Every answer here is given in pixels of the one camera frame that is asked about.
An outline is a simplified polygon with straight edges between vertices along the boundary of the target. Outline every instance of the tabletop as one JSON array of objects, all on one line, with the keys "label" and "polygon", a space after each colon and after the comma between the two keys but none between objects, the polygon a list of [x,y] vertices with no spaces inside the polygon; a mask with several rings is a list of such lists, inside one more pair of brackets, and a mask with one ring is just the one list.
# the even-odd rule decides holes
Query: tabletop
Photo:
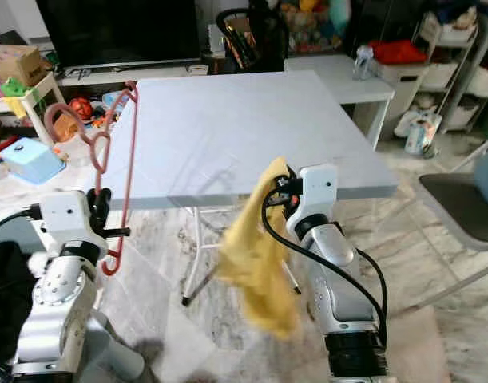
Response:
[{"label": "tabletop", "polygon": [[314,70],[340,104],[386,101],[395,91],[384,80],[371,75],[364,81],[352,80],[354,61],[342,54],[288,58],[286,70]]},{"label": "tabletop", "polygon": [[[277,156],[333,163],[339,199],[388,197],[396,178],[312,71],[146,79],[131,208],[229,205]],[[122,205],[134,103],[112,133],[104,187]]]}]

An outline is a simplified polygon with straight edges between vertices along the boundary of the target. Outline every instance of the wall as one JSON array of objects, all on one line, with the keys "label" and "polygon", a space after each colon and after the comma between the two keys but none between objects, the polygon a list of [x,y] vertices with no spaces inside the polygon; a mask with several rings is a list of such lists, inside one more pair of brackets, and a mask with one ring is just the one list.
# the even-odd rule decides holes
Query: wall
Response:
[{"label": "wall", "polygon": [[0,0],[0,34],[3,34],[8,30],[17,30],[19,34],[22,34],[17,21],[8,6],[7,0]]},{"label": "wall", "polygon": [[24,38],[48,36],[35,0],[6,0]]}]

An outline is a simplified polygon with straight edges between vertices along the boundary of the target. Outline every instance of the cardboard box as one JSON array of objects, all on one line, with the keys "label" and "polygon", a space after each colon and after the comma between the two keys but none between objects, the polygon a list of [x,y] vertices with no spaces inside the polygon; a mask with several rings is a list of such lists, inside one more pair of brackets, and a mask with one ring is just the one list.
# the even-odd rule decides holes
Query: cardboard box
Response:
[{"label": "cardboard box", "polygon": [[36,85],[46,75],[40,61],[36,46],[0,45],[0,80],[14,77],[24,85]]}]

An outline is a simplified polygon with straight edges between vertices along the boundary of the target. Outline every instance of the television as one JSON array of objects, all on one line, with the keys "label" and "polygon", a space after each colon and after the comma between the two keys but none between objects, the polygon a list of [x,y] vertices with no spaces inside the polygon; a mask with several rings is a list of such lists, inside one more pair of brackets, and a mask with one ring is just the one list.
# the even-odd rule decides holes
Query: television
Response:
[{"label": "television", "polygon": [[63,67],[200,57],[194,0],[37,0],[37,4]]}]

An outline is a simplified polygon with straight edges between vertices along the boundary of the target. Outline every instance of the water bottle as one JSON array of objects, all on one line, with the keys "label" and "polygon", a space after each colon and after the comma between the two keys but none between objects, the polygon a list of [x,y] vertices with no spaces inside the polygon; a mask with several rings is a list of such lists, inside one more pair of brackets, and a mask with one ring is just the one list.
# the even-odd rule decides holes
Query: water bottle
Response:
[{"label": "water bottle", "polygon": [[373,49],[367,45],[361,45],[357,49],[357,58],[354,64],[353,79],[357,81],[366,80],[370,77],[368,65],[373,58]]}]

